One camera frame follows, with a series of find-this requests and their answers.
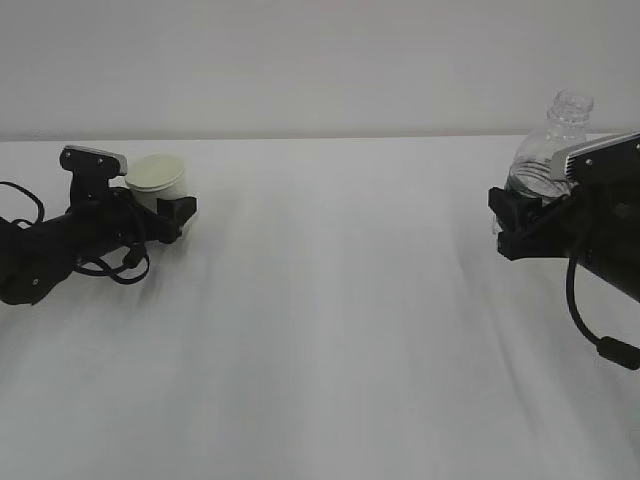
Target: white table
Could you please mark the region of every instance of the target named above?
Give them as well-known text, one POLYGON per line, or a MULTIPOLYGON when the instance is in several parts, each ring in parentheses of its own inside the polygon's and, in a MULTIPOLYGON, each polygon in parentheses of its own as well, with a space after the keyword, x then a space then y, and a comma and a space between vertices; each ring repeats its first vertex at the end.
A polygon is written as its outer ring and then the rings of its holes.
MULTIPOLYGON (((494 251, 487 189, 520 140, 90 143, 184 156, 199 217, 142 284, 0 306, 0 478, 640 478, 640 377, 574 328, 565 261, 494 251)), ((61 147, 0 144, 48 216, 61 147)), ((577 288, 640 343, 640 305, 577 288)))

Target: clear plastic bottle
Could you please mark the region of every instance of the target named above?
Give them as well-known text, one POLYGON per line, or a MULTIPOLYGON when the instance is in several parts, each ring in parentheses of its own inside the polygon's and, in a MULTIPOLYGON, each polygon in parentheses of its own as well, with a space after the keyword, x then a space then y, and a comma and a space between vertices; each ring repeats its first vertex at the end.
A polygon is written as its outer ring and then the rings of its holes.
POLYGON ((547 112, 547 122, 533 130, 520 145, 509 170, 505 189, 525 197, 542 198, 548 204, 570 192, 567 182, 549 178, 555 152, 587 140, 586 128, 593 98, 562 90, 547 112))

